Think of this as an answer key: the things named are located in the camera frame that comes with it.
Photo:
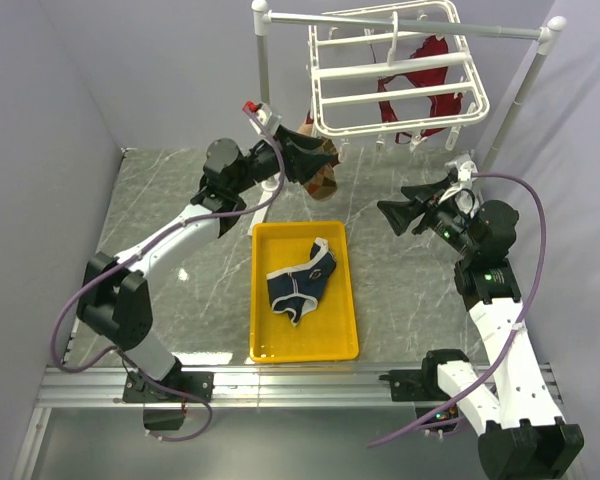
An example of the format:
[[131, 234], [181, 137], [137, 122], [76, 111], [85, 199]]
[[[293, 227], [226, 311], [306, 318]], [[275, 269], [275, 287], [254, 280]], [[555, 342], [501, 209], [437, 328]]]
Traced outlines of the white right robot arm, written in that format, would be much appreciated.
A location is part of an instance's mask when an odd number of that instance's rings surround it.
[[407, 426], [370, 442], [376, 448], [456, 407], [478, 436], [482, 469], [490, 479], [560, 479], [584, 447], [579, 425], [568, 423], [550, 394], [525, 324], [539, 285], [522, 296], [508, 260], [518, 212], [501, 200], [477, 201], [454, 176], [405, 186], [403, 201], [377, 206], [396, 235], [426, 230], [461, 256], [456, 290], [489, 360], [477, 374], [460, 350], [433, 350], [421, 366], [422, 391], [446, 402]]

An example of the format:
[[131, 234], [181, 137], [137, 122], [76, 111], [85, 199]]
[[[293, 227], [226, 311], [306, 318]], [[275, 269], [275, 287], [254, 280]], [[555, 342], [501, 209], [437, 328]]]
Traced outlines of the white clip drying hanger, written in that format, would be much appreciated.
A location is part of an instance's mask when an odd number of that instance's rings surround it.
[[[312, 25], [308, 29], [311, 104], [308, 123], [314, 135], [347, 142], [372, 137], [416, 149], [434, 135], [444, 137], [446, 149], [455, 147], [462, 129], [482, 122], [490, 100], [480, 79], [468, 40], [459, 34], [406, 31], [399, 20], [457, 24], [460, 16], [451, 1], [407, 1], [341, 11], [349, 18], [387, 19], [387, 28]], [[429, 36], [443, 37], [449, 52], [410, 59]], [[403, 76], [392, 80], [386, 93], [377, 93], [377, 79], [447, 67], [444, 85], [416, 88]], [[463, 94], [461, 112], [430, 117], [430, 95]], [[399, 119], [383, 123], [378, 103], [391, 102]]]

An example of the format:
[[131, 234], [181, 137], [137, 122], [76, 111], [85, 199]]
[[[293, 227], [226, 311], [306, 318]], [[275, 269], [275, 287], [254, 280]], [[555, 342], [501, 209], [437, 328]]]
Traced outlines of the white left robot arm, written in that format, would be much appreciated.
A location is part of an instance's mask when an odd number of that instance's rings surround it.
[[171, 222], [114, 257], [97, 253], [87, 264], [77, 317], [109, 340], [134, 366], [158, 401], [180, 397], [206, 401], [177, 356], [153, 331], [151, 286], [197, 249], [221, 238], [247, 213], [243, 192], [278, 175], [305, 184], [338, 162], [333, 142], [279, 127], [273, 140], [248, 152], [223, 138], [206, 151], [199, 190]]

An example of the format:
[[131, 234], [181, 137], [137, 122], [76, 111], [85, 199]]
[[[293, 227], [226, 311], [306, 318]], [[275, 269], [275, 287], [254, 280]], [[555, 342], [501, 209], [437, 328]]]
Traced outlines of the navy blue underwear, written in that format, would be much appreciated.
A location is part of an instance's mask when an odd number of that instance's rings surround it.
[[314, 312], [323, 298], [337, 260], [329, 242], [316, 237], [307, 262], [266, 275], [268, 298], [274, 314], [286, 314], [293, 326]]

